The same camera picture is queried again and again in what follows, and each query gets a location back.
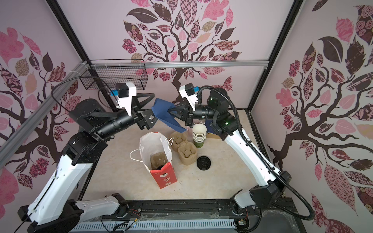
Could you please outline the single dark blue napkin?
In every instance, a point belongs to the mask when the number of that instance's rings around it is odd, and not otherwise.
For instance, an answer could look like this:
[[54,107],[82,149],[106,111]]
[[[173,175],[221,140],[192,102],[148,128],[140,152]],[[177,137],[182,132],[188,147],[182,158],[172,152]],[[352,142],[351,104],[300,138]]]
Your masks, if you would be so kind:
[[175,130],[179,133],[183,133],[183,132],[186,131],[186,129],[184,127],[182,127],[175,120],[175,118],[168,112],[168,110],[172,109],[172,108],[175,108],[174,104],[172,104],[168,101],[156,98],[155,102],[154,102],[154,105],[151,109],[152,109],[152,112],[153,112],[154,116],[157,119],[159,119],[160,121],[165,123],[167,126],[172,128],[173,130]]

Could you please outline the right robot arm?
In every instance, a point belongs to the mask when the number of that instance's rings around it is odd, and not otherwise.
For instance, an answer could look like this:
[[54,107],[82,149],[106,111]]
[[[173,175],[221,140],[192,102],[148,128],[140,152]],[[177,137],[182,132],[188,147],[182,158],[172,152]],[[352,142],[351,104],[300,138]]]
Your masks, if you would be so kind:
[[[273,206],[302,220],[314,219],[311,204],[289,184],[291,175],[273,165],[249,139],[241,125],[238,110],[224,89],[208,85],[195,87],[189,83],[179,88],[179,94],[186,102],[168,112],[187,126],[191,126],[195,119],[210,120],[213,132],[238,154],[257,182],[255,187],[241,190],[232,197],[230,205],[234,212],[239,213],[247,207],[265,210]],[[285,190],[305,205],[309,211],[307,216],[276,204],[275,201]]]

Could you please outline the single pulp cup carrier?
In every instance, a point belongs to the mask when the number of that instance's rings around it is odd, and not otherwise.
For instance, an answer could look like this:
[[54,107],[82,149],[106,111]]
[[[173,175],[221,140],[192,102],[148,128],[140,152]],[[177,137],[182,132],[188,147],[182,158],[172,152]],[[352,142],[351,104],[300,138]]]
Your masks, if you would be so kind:
[[150,158],[152,170],[160,170],[168,163],[168,158],[164,152],[153,154]]

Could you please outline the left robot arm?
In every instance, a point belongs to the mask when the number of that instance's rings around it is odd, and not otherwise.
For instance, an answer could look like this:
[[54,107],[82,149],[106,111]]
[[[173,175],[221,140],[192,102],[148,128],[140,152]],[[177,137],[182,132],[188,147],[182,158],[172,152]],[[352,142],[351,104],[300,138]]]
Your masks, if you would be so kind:
[[70,195],[99,160],[111,137],[134,124],[142,130],[155,125],[157,119],[152,110],[143,109],[154,97],[153,93],[140,93],[129,99],[129,111],[115,113],[105,111],[96,99],[77,104],[69,116],[79,124],[79,132],[64,147],[56,170],[40,195],[18,211],[23,222],[30,222],[29,233],[68,233],[86,220],[105,215],[122,218],[128,214],[128,202],[118,193],[95,201],[75,201]]

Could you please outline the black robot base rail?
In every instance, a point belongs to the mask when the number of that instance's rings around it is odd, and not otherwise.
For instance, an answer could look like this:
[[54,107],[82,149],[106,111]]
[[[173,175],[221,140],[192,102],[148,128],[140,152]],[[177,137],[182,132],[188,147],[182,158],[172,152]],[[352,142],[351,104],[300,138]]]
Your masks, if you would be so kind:
[[92,221],[114,223],[121,220],[134,220],[139,218],[140,223],[147,220],[185,220],[185,219],[228,219],[236,225],[255,225],[259,218],[261,223],[293,222],[291,215],[275,208],[260,212],[258,207],[240,208],[230,199],[206,200],[133,200],[128,201],[128,211],[123,217],[104,215],[95,217]]

